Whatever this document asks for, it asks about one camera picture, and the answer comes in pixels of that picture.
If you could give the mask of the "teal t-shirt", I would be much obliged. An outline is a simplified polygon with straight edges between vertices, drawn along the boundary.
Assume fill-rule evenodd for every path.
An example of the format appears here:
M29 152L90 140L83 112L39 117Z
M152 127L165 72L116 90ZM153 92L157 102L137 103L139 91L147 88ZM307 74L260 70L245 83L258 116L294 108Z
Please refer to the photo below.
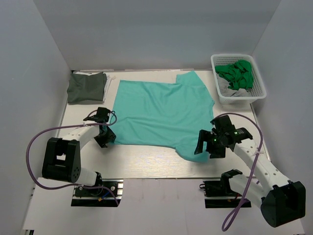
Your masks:
M175 83L121 80L113 105L114 143L169 147L187 161L205 163L208 153L194 151L199 131L212 129L214 104L194 71L177 75Z

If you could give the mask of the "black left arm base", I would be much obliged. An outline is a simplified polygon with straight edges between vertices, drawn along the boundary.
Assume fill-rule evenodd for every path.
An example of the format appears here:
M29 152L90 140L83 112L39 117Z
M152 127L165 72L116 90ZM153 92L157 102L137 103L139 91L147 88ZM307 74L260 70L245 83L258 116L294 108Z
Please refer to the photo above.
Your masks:
M103 180L103 186L109 188L118 203L120 203L123 194L123 183L120 180ZM85 189L82 187L75 187L71 200L72 207L117 207L114 197L107 189Z

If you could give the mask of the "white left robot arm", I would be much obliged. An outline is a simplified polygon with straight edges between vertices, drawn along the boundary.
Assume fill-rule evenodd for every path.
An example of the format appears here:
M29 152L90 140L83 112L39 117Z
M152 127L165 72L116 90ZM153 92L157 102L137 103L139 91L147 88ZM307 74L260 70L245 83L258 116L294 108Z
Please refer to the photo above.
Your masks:
M50 138L46 146L42 176L87 187L99 186L99 173L81 167L81 149L90 140L95 140L100 147L105 148L115 139L114 132L103 125L84 125L62 138Z

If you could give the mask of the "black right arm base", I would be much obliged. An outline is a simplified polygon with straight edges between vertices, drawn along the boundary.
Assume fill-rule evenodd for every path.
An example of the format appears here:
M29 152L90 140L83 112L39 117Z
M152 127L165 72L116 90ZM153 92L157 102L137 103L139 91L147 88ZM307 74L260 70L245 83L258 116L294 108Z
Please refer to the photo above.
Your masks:
M199 188L204 192L206 209L234 209L242 197L235 192L227 194L218 180L203 181Z

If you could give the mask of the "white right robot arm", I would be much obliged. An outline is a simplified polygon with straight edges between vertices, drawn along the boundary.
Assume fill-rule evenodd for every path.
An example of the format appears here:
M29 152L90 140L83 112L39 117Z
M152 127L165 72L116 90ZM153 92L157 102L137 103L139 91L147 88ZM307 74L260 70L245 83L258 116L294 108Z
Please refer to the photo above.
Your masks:
M195 154L206 151L212 156L225 156L225 150L231 149L253 172L259 183L248 182L247 177L237 169L221 175L219 181L205 181L200 188L206 197L241 195L260 208L265 221L272 227L284 225L300 219L306 213L306 189L300 182L293 182L282 174L258 150L253 136L239 128L228 132L200 130Z

